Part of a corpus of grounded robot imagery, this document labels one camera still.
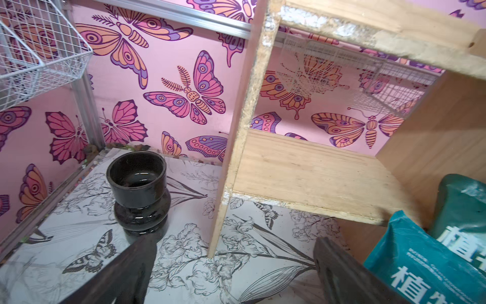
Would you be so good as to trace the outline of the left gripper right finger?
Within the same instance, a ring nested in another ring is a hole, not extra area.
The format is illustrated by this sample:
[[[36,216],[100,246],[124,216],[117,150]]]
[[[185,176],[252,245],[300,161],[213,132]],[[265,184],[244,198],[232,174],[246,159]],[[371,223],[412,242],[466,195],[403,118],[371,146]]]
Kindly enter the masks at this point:
[[[327,303],[408,302],[329,238],[316,240],[313,257]]]

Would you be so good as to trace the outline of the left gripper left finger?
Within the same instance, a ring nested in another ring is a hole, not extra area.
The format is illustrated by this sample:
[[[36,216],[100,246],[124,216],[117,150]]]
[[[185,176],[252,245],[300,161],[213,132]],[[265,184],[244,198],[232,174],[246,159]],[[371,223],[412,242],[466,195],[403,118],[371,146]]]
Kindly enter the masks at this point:
[[[156,237],[138,238],[63,303],[144,303],[156,259]]]

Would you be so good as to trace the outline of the teal and orange soil bag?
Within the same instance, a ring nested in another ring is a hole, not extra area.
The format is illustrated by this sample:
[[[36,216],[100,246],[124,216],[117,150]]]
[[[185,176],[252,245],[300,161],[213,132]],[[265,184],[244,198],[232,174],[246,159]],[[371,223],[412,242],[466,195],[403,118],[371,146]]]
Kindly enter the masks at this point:
[[[363,265],[410,303],[485,303],[485,276],[403,211]]]

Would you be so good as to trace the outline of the dark green soil bag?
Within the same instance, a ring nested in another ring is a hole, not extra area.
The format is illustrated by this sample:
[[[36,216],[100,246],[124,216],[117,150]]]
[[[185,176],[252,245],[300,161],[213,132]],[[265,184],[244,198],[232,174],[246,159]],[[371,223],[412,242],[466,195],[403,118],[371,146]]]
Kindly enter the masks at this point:
[[[429,235],[485,274],[485,184],[460,174],[439,183]]]

